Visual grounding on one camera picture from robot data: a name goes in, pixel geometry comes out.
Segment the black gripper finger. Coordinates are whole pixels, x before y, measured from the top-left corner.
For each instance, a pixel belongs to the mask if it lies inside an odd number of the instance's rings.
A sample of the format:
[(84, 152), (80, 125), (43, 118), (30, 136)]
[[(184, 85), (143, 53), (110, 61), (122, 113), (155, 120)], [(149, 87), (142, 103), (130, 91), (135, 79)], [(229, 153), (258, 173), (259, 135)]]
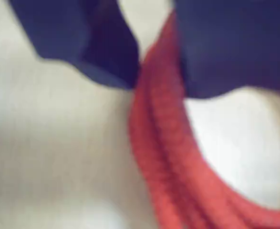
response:
[(130, 90), (139, 50), (115, 0), (11, 0), (37, 54), (66, 62), (96, 83)]
[(175, 12), (187, 97), (280, 91), (280, 0), (177, 0)]

